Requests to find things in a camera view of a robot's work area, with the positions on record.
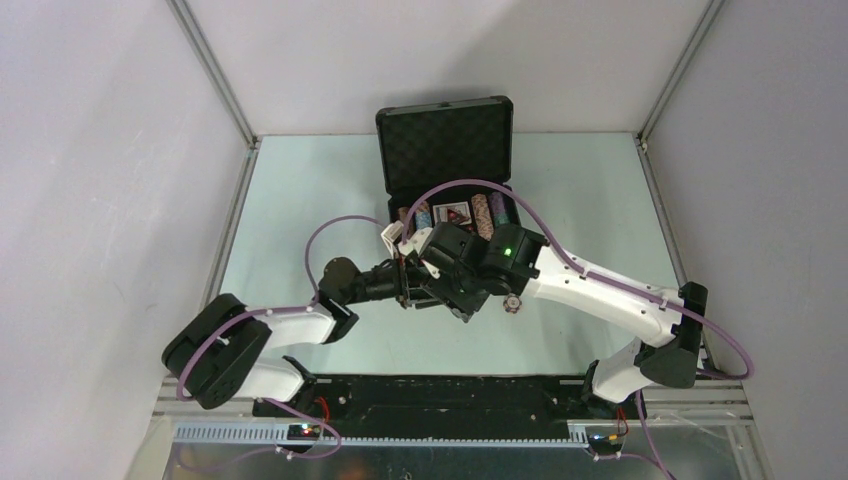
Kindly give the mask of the poker chip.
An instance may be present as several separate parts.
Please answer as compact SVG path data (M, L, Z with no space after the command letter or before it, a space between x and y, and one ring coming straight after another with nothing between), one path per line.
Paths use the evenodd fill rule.
M503 299L502 305L506 313L517 314L521 310L523 302L519 296L510 294Z

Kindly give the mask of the blue playing card deck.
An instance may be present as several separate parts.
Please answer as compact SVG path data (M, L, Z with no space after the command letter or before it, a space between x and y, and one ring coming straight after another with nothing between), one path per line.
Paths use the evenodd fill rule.
M437 223L448 222L462 227L472 225L472 211L468 202L443 203L433 206Z

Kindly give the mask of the black poker set case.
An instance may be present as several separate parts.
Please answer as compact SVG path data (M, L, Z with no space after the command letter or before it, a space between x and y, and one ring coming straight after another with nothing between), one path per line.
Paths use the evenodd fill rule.
M401 209L449 181L480 179L506 186L513 111L504 95L379 110L375 124L389 221L404 220Z

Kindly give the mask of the black triangular all-in marker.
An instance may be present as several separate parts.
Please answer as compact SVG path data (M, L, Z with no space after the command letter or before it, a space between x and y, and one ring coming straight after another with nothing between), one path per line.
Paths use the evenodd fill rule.
M468 225L471 220L467 214L456 207L443 207L441 209L440 218L444 222L449 222L455 225Z

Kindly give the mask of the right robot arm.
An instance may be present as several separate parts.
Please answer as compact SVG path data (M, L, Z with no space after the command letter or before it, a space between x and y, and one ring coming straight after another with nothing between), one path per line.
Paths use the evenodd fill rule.
M516 224L486 240L439 223L399 246L421 288L464 322L493 297L533 297L573 307L631 332L627 346L595 361L585 392L621 403L657 384L687 389L698 375L701 326L683 291L641 283L579 257L560 256L543 235Z

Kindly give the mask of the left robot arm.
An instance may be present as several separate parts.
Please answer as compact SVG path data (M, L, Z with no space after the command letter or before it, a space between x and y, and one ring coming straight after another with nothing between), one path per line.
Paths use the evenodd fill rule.
M437 277L437 269L416 256L367 271L337 257L324 267L317 297L306 306L251 310L235 295L220 294L168 343L162 364L177 378L179 398L205 410L233 398L288 401L310 383L310 374L291 357L267 358L268 351L343 339L359 320L353 304L427 305L433 299L423 286Z

